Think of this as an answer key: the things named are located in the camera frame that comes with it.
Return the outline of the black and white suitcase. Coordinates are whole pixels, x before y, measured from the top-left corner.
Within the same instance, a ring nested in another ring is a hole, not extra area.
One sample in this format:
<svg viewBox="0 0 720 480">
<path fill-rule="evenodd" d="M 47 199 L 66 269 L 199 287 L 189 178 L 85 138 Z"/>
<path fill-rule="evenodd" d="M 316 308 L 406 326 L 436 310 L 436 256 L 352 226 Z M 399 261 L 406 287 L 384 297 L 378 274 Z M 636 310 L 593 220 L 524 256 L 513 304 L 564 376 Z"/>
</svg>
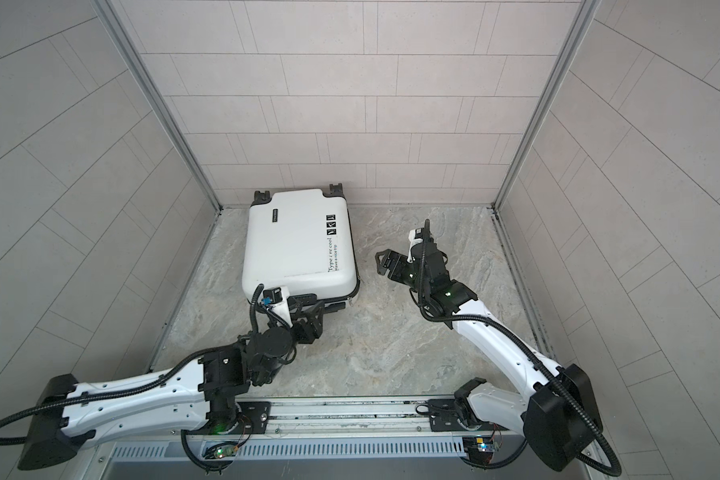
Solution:
<svg viewBox="0 0 720 480">
<path fill-rule="evenodd" d="M 285 287 L 328 304 L 355 297 L 360 279 L 343 185 L 256 191 L 248 211 L 242 289 Z"/>
</svg>

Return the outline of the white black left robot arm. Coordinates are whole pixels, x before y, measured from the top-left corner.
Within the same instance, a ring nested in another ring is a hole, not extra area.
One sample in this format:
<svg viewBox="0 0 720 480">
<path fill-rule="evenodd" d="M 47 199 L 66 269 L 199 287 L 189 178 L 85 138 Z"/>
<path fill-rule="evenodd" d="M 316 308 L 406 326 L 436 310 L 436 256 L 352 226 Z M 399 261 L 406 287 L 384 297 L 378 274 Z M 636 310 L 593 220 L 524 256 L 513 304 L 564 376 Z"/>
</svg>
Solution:
<svg viewBox="0 0 720 480">
<path fill-rule="evenodd" d="M 182 438 L 227 436 L 225 447 L 240 448 L 265 431 L 270 406 L 243 406 L 238 397 L 271 383 L 295 360 L 298 346 L 320 338 L 325 314 L 345 306 L 311 296 L 277 304 L 264 298 L 250 306 L 248 333 L 192 353 L 170 369 L 109 384 L 54 377 L 27 413 L 31 422 L 17 467 L 50 468 L 83 448 L 158 430 L 176 430 Z"/>
</svg>

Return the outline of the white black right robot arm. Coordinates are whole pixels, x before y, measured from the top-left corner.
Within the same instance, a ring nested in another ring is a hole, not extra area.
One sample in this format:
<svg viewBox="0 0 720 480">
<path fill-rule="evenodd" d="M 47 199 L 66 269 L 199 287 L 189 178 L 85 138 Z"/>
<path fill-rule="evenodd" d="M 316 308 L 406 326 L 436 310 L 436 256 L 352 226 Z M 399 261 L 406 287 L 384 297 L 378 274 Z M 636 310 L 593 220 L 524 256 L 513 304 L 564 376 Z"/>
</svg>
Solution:
<svg viewBox="0 0 720 480">
<path fill-rule="evenodd" d="M 523 434 L 551 469 L 579 459 L 620 476 L 621 466 L 602 434 L 591 381 L 577 365 L 561 367 L 531 348 L 502 324 L 465 284 L 451 278 L 447 257 L 423 230 L 416 230 L 407 254 L 376 253 L 378 274 L 409 287 L 423 318 L 443 323 L 476 345 L 497 365 L 519 398 L 501 425 Z"/>
</svg>

